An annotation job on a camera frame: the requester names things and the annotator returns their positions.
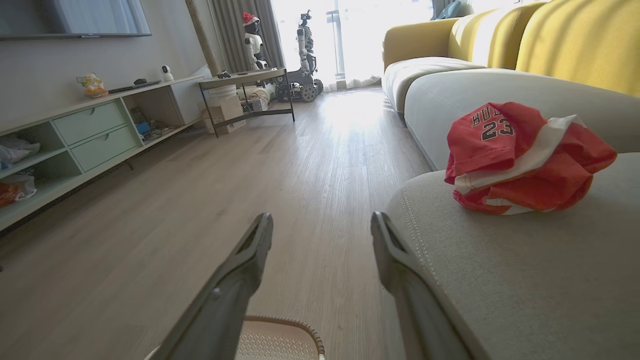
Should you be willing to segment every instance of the drawer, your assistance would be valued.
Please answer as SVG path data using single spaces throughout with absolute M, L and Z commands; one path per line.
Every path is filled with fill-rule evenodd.
M 71 145 L 125 122 L 118 105 L 111 102 L 61 117 L 53 123 L 67 145 Z
M 89 171 L 121 153 L 136 147 L 136 141 L 128 127 L 121 127 L 71 149 L 84 171 Z

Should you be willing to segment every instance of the robot wheel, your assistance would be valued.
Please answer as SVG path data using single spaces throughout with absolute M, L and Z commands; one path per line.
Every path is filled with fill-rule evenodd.
M 314 85 L 316 86 L 316 90 L 318 91 L 318 95 L 320 95 L 324 91 L 324 85 L 320 79 L 314 80 Z
M 276 85 L 276 99 L 278 102 L 288 102 L 289 101 L 289 91 L 287 91 L 287 84 L 277 84 Z
M 318 90 L 312 84 L 303 85 L 300 95 L 304 102 L 312 102 L 318 96 Z

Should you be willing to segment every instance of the living room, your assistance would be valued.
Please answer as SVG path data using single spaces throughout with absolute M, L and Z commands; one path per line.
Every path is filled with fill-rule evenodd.
M 1 358 L 640 356 L 639 2 L 38 3 L 0 0 Z

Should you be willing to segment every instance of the red jersey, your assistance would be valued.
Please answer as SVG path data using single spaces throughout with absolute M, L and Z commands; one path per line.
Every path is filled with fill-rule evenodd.
M 516 102 L 489 102 L 456 120 L 447 141 L 454 198 L 497 215 L 568 208 L 616 159 L 577 115 L 546 120 Z

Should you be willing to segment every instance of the yellow sofa cushion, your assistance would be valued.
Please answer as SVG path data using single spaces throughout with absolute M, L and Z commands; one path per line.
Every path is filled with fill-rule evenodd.
M 459 19 L 434 20 L 391 28 L 382 43 L 385 70 L 403 60 L 447 56 L 451 27 Z
M 449 35 L 449 57 L 486 67 L 515 69 L 527 22 L 544 4 L 500 8 L 461 18 Z
M 516 70 L 640 96 L 640 1 L 554 0 L 524 31 Z

